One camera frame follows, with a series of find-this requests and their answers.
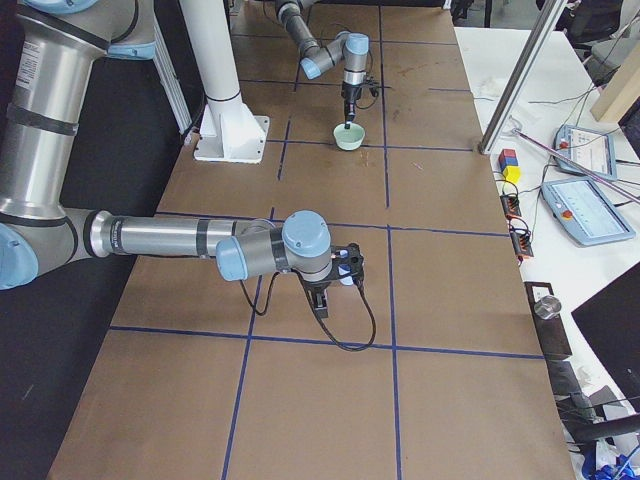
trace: white table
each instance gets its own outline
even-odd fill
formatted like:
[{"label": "white table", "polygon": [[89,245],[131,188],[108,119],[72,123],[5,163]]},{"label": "white table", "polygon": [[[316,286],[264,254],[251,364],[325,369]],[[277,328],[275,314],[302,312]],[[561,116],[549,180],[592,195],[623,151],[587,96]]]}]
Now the white table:
[{"label": "white table", "polygon": [[[471,91],[476,98],[478,118],[484,131],[529,32],[456,28],[456,35]],[[529,102],[576,97],[586,92],[590,85],[591,80],[566,37],[560,32],[554,32],[536,61],[513,116],[522,122],[526,134],[551,145],[560,125],[575,124],[579,107],[569,120],[567,117],[577,100],[557,105]],[[597,91],[589,95],[579,125],[608,132],[617,128],[617,125],[596,122],[589,112],[598,96]],[[614,134],[614,138],[618,159],[638,161],[620,131]],[[522,177],[518,182],[519,189],[528,190],[539,186],[548,155],[523,139],[504,137],[498,141],[491,155],[494,170],[499,170],[498,154],[503,148],[513,148],[517,152],[522,171]],[[619,164],[618,174],[625,180],[640,181],[638,167]],[[569,175],[549,168],[545,180],[565,177]],[[629,188],[630,186],[624,184],[621,186],[640,195],[637,188]],[[624,200],[608,189],[604,189],[604,193],[613,203]],[[522,214],[530,226],[534,223],[536,198],[537,191],[521,196]],[[550,209],[541,198],[534,230],[535,258],[525,260],[520,269],[524,281],[551,283],[555,295],[561,300],[562,319],[573,350],[570,361],[586,394],[608,385],[618,395],[622,395],[571,316],[576,307],[640,261],[640,207],[630,204],[622,207],[620,212],[639,232],[638,236],[624,242],[578,247],[553,218]]]}]

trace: black panel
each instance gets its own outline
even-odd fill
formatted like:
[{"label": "black panel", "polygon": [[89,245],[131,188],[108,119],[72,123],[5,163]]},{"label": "black panel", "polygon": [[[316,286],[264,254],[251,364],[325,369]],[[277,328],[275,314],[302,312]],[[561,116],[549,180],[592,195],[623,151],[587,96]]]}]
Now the black panel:
[{"label": "black panel", "polygon": [[[188,85],[200,79],[177,2],[158,17]],[[0,112],[10,100],[22,32],[0,4]],[[95,63],[62,203],[152,215],[179,151],[175,119],[151,61]],[[133,266],[130,257],[83,260],[0,292],[0,478],[44,479]]]},{"label": "black panel", "polygon": [[[627,397],[640,395],[640,264],[573,312],[580,331]],[[640,399],[632,400],[640,410]]]}]

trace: office chair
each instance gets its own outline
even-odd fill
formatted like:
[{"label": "office chair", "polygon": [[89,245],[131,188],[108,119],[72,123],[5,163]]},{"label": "office chair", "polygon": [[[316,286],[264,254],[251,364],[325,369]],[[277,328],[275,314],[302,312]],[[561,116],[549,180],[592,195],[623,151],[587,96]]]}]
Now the office chair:
[{"label": "office chair", "polygon": [[582,0],[572,12],[567,38],[575,49],[591,51],[586,45],[608,39],[620,28],[623,0]]}]

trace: light blue cap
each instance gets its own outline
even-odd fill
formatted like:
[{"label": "light blue cap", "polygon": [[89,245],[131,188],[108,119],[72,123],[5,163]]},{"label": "light blue cap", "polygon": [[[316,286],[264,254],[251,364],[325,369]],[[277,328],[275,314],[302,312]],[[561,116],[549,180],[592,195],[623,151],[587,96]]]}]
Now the light blue cap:
[{"label": "light blue cap", "polygon": [[350,33],[346,47],[354,55],[366,55],[369,53],[369,37],[364,33]]},{"label": "light blue cap", "polygon": [[114,44],[107,50],[107,57],[120,60],[151,60],[156,56],[156,42],[139,45]]},{"label": "light blue cap", "polygon": [[249,277],[247,261],[236,237],[220,240],[216,245],[216,263],[220,275],[228,282]]},{"label": "light blue cap", "polygon": [[296,212],[285,220],[282,239],[289,250],[307,258],[318,257],[331,247],[327,223],[310,210]]},{"label": "light blue cap", "polygon": [[100,0],[24,0],[24,3],[52,15],[70,15],[92,7]]},{"label": "light blue cap", "polygon": [[25,285],[38,275],[38,257],[15,230],[0,223],[0,290]]},{"label": "light blue cap", "polygon": [[322,72],[318,68],[316,62],[314,62],[310,58],[303,58],[302,60],[300,60],[300,66],[304,70],[304,74],[309,80],[313,80],[314,78],[318,78],[320,75],[322,75]]}]

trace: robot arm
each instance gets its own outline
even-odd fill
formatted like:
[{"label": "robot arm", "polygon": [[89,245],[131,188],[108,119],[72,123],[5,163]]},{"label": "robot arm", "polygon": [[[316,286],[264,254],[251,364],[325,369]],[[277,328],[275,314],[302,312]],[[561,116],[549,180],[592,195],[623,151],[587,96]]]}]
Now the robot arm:
[{"label": "robot arm", "polygon": [[369,37],[362,33],[340,32],[326,46],[313,36],[302,18],[302,9],[317,0],[276,0],[276,16],[298,47],[300,66],[310,80],[319,77],[344,60],[342,98],[344,99],[345,127],[349,128],[356,116],[356,102],[362,89],[369,84],[371,93],[377,96],[377,84],[367,79]]}]

